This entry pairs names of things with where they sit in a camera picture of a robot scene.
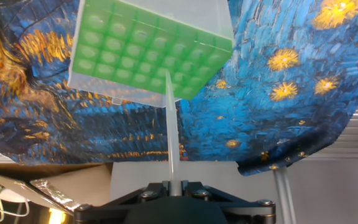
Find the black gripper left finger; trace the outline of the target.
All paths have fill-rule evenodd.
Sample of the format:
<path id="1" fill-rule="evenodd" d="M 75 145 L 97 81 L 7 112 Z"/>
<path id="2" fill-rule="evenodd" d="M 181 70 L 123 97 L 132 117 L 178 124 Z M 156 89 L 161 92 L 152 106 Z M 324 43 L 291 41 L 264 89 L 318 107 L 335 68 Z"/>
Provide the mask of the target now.
<path id="1" fill-rule="evenodd" d="M 83 204 L 74 210 L 74 224 L 124 223 L 129 211 L 136 205 L 169 196 L 169 181 L 150 183 L 102 206 Z"/>

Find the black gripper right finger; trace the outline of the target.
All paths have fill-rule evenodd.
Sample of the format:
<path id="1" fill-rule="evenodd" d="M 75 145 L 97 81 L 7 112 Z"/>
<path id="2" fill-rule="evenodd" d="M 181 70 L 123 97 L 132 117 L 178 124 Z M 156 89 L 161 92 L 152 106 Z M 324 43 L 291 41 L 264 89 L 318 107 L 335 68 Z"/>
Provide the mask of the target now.
<path id="1" fill-rule="evenodd" d="M 203 185 L 201 182 L 181 182 L 183 195 L 215 204 L 228 223 L 276 224 L 276 204 L 267 199 L 249 202 Z"/>

